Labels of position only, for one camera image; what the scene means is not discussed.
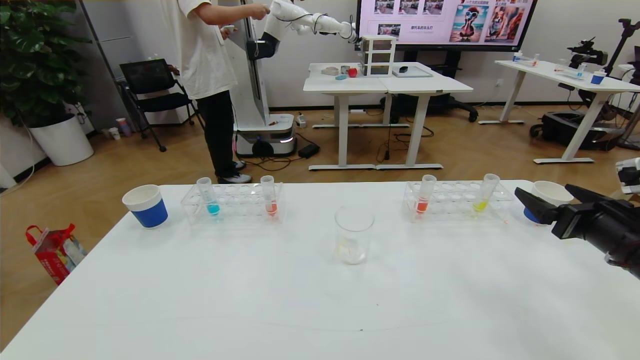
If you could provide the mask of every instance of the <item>monitor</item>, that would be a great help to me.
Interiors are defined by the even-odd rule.
[[[400,50],[517,51],[538,0],[358,0],[358,34]]]

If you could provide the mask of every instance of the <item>red gift bag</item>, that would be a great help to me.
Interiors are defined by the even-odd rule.
[[[56,284],[60,285],[86,256],[86,251],[71,233],[76,228],[70,224],[64,230],[45,229],[36,225],[27,227],[27,241],[33,247],[33,253]],[[38,229],[40,236],[36,238],[29,230]]]

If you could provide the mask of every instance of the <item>black chair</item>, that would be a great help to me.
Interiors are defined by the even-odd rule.
[[[195,106],[193,106],[193,102],[187,96],[186,91],[184,91],[184,87],[182,87],[182,85],[173,78],[173,74],[169,70],[169,66],[164,59],[120,64],[120,68],[122,69],[124,77],[127,80],[125,91],[129,95],[131,100],[135,103],[138,112],[140,112],[141,118],[146,123],[146,126],[143,127],[140,124],[140,119],[135,119],[138,125],[138,129],[140,129],[140,135],[143,139],[146,139],[147,135],[145,134],[145,130],[149,129],[151,135],[154,137],[154,139],[156,139],[156,143],[158,144],[158,148],[161,152],[165,152],[166,147],[160,144],[160,141],[158,140],[153,127],[149,124],[145,113],[173,110],[186,106],[187,114],[189,116],[189,124],[193,125],[194,122],[193,120],[191,120],[191,113],[189,112],[189,106],[191,106],[191,108],[193,109],[193,114],[198,117],[200,125],[202,126],[202,128],[204,128],[202,120],[200,120],[200,113],[195,108]],[[182,90],[182,94],[172,93],[168,95],[152,97],[150,99],[138,98],[138,95],[168,90],[175,85],[178,85],[180,87],[180,90]]]

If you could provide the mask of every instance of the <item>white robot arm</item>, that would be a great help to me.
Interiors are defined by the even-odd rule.
[[[249,41],[247,54],[251,60],[270,58],[278,51],[278,45],[291,27],[299,35],[321,34],[338,35],[349,43],[358,41],[355,24],[339,22],[323,13],[310,13],[292,0],[273,0],[271,13],[260,40]]]

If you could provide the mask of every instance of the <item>yellow liquid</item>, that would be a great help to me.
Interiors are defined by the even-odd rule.
[[[474,204],[474,210],[476,210],[478,213],[481,211],[484,211],[484,209],[486,209],[486,206],[489,204],[489,200],[484,200],[481,202],[477,202]]]

